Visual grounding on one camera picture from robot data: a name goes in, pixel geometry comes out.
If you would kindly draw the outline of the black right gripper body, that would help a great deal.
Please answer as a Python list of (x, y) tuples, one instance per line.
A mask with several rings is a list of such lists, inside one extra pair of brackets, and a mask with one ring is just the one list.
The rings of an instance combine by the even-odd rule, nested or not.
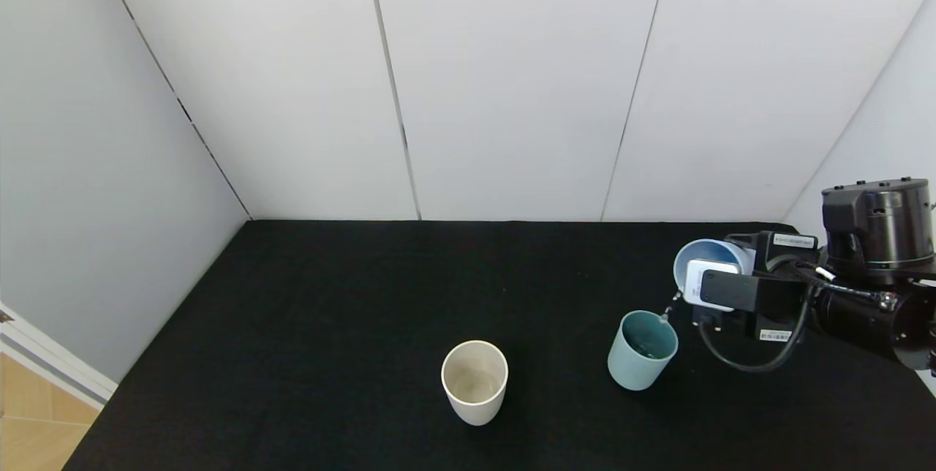
[(762, 230), (752, 234), (755, 250), (753, 275), (758, 279), (752, 318), (752, 338), (762, 342), (786, 342), (790, 338), (803, 301), (809, 298), (805, 328), (816, 334), (825, 331), (815, 310), (816, 287), (808, 282), (812, 271), (800, 264), (817, 265), (820, 247), (815, 235)]

